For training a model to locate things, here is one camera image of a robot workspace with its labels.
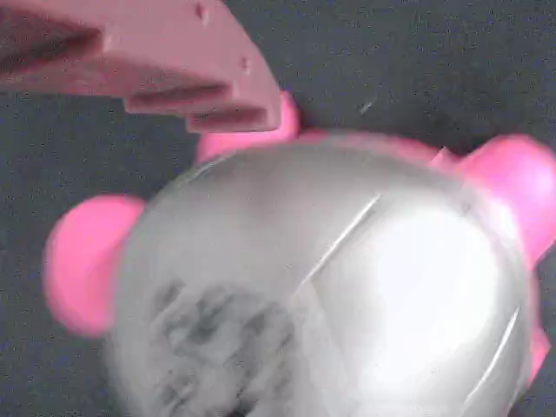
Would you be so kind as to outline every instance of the piggy bank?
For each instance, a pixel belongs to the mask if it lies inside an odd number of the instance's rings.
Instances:
[[[105,335],[139,417],[507,415],[548,349],[532,270],[556,232],[550,152],[286,136],[233,136],[249,149],[146,206],[71,210],[47,246],[55,317]]]

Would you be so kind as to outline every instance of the pink plastic toy part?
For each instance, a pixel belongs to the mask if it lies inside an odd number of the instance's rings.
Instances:
[[[106,195],[82,202],[54,227],[45,251],[44,292],[57,320],[88,337],[112,325],[120,248],[145,203]]]
[[[0,0],[0,89],[124,100],[189,130],[280,125],[280,90],[218,0]]]
[[[239,149],[288,142],[299,135],[299,111],[287,92],[281,93],[281,125],[269,132],[214,133],[201,137],[197,149],[197,162],[205,162],[218,155]]]
[[[556,159],[528,136],[499,136],[459,165],[466,178],[505,202],[533,266],[556,238]]]

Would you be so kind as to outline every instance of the pink foot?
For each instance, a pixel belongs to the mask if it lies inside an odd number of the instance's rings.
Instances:
[[[44,293],[69,330],[98,337],[112,326],[113,285],[120,247],[144,208],[142,200],[104,195],[82,202],[50,233]]]
[[[218,155],[238,149],[288,142],[295,139],[300,130],[299,112],[294,99],[287,92],[281,93],[281,125],[269,132],[211,133],[201,137],[197,150],[197,162],[205,162]]]

